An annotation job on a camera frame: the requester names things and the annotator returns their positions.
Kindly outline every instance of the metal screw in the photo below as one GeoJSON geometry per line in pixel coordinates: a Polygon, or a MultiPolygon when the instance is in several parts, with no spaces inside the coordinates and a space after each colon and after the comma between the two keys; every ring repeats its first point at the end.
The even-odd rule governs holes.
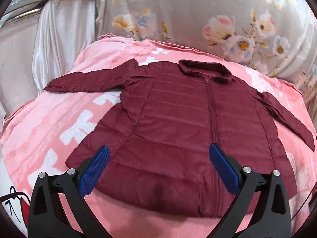
{"type": "Polygon", "coordinates": [[[45,173],[45,172],[41,172],[41,173],[39,174],[39,177],[40,177],[40,178],[44,178],[44,177],[45,177],[45,175],[46,175],[46,173],[45,173]]]}
{"type": "Polygon", "coordinates": [[[243,172],[249,174],[249,173],[252,172],[252,169],[251,169],[251,167],[245,166],[245,167],[243,168],[243,172]]]}
{"type": "Polygon", "coordinates": [[[67,173],[69,175],[73,175],[75,172],[76,172],[76,170],[74,168],[70,168],[70,169],[67,170],[67,173]]]}
{"type": "Polygon", "coordinates": [[[280,173],[279,170],[274,170],[274,171],[273,171],[273,174],[274,174],[275,176],[280,176],[281,173],[280,173]]]}

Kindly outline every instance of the pink bedsheet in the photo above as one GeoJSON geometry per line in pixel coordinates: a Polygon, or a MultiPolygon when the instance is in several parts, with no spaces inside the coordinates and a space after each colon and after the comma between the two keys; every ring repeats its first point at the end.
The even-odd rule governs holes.
{"type": "MultiPolygon", "coordinates": [[[[222,63],[235,76],[258,91],[272,93],[283,106],[305,124],[314,137],[316,136],[302,95],[294,85],[276,78],[268,78],[250,68],[226,62],[219,57],[192,48],[152,40],[137,42],[130,38],[108,34],[83,50],[70,72],[111,69],[131,58],[135,58],[140,65],[161,60],[178,62],[180,59],[222,63]]],[[[67,170],[64,162],[73,149],[93,131],[102,116],[118,102],[120,102],[119,92],[103,94],[44,92],[15,112],[5,122],[0,144],[3,145],[2,154],[7,171],[17,190],[24,191],[30,196],[37,175],[41,171],[46,171],[49,175],[64,173],[67,170]]],[[[293,215],[317,180],[317,158],[299,137],[281,124],[275,123],[297,181],[298,194],[290,200],[293,215]]],[[[116,201],[97,190],[86,196],[85,200],[114,238],[204,238],[219,221],[219,219],[185,218],[150,212],[116,201]]],[[[72,226],[79,229],[64,198],[62,202],[72,226]]],[[[306,205],[293,221],[293,231],[299,228],[308,214],[308,205],[306,205]]],[[[245,228],[249,220],[250,215],[247,215],[240,229],[245,228]]]]}

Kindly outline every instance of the floral pillow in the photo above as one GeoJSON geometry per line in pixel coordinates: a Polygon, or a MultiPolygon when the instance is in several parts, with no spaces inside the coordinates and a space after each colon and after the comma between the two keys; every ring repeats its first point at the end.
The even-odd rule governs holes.
{"type": "Polygon", "coordinates": [[[99,35],[194,47],[285,79],[315,113],[317,19],[305,0],[100,1],[99,35]]]}

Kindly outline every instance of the maroon puffer jacket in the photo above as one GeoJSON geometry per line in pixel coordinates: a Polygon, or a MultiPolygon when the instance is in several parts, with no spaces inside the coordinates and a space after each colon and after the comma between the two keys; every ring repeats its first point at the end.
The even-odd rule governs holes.
{"type": "MultiPolygon", "coordinates": [[[[278,169],[288,197],[296,194],[293,169],[273,118],[312,150],[313,136],[277,99],[257,92],[219,63],[182,60],[139,67],[132,59],[112,70],[71,73],[45,88],[52,92],[105,92],[122,87],[121,101],[66,161],[78,167],[101,145],[111,160],[96,188],[163,213],[222,217],[233,196],[208,158],[217,142],[242,166],[278,169]]],[[[255,200],[248,213],[254,210],[255,200]]]]}

